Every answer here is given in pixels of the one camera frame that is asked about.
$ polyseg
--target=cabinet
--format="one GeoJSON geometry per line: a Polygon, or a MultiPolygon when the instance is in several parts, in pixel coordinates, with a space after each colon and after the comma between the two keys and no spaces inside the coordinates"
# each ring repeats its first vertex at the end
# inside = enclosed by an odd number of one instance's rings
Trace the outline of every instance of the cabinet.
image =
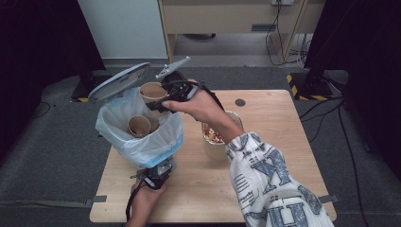
{"type": "Polygon", "coordinates": [[[166,59],[157,0],[78,0],[105,63],[166,59]]]}

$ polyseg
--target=paper cup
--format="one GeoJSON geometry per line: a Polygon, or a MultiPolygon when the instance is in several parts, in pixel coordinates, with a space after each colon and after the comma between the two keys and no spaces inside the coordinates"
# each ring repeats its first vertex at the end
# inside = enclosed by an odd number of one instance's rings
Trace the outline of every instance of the paper cup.
{"type": "MultiPolygon", "coordinates": [[[[150,103],[153,101],[159,101],[167,96],[167,91],[162,87],[160,82],[148,82],[143,84],[139,93],[144,99],[145,103],[150,103]]],[[[159,111],[150,111],[152,117],[159,118],[166,115],[166,112],[160,113],[159,111]]]]}
{"type": "MultiPolygon", "coordinates": [[[[244,129],[242,125],[242,121],[239,118],[238,114],[235,112],[231,111],[226,111],[226,113],[233,118],[233,120],[236,122],[236,124],[241,127],[241,129],[244,129]]],[[[213,134],[210,134],[209,132],[211,131],[205,131],[205,128],[207,128],[207,124],[201,123],[201,131],[203,135],[203,150],[206,153],[207,156],[209,156],[211,159],[215,161],[224,161],[228,160],[227,159],[227,154],[226,154],[226,145],[222,140],[219,140],[214,136],[213,134]]]]}
{"type": "Polygon", "coordinates": [[[128,131],[136,138],[145,137],[150,133],[150,122],[144,116],[135,115],[128,122],[128,131]]]}

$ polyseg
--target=gray carpet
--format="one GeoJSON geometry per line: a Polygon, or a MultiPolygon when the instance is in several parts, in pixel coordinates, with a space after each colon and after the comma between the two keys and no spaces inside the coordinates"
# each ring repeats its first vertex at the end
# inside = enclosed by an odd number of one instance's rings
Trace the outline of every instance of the gray carpet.
{"type": "MultiPolygon", "coordinates": [[[[160,70],[151,68],[148,74],[156,75],[160,70]]],[[[215,90],[289,90],[286,75],[302,72],[302,69],[187,67],[181,71],[187,78],[206,81],[215,90]]],[[[77,84],[78,77],[71,77],[44,90],[43,102],[48,105],[38,106],[14,151],[0,169],[0,201],[84,203],[96,194],[111,145],[95,130],[101,104],[70,102],[77,84]]],[[[299,115],[318,102],[294,100],[299,115]]],[[[324,114],[339,103],[340,99],[327,101],[302,119],[324,114]]],[[[379,155],[365,151],[352,116],[343,108],[341,118],[355,157],[367,222],[370,226],[399,226],[401,183],[379,155]]],[[[336,226],[365,226],[358,204],[351,154],[338,111],[327,114],[320,125],[321,119],[321,116],[316,117],[303,125],[308,139],[313,140],[310,145],[329,193],[340,198],[334,204],[338,214],[334,223],[336,226]]],[[[121,226],[94,224],[89,220],[89,214],[90,207],[8,206],[0,208],[0,226],[121,226]]]]}

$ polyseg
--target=patterned sleeve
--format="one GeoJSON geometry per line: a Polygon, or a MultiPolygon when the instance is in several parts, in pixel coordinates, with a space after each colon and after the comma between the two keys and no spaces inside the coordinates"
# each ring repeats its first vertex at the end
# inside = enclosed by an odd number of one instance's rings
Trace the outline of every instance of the patterned sleeve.
{"type": "Polygon", "coordinates": [[[319,199],[290,176],[282,152],[255,132],[231,141],[227,154],[247,226],[334,226],[319,199]]]}

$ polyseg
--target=plastic bag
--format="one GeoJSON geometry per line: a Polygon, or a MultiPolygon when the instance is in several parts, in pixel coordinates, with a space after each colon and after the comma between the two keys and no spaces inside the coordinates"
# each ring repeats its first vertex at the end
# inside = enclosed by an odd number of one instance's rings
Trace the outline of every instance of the plastic bag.
{"type": "Polygon", "coordinates": [[[151,168],[173,155],[183,142],[183,121],[177,113],[167,112],[159,118],[159,128],[143,138],[128,131],[128,121],[134,115],[151,116],[139,94],[139,88],[125,90],[100,108],[96,129],[118,153],[139,168],[151,168]]]}

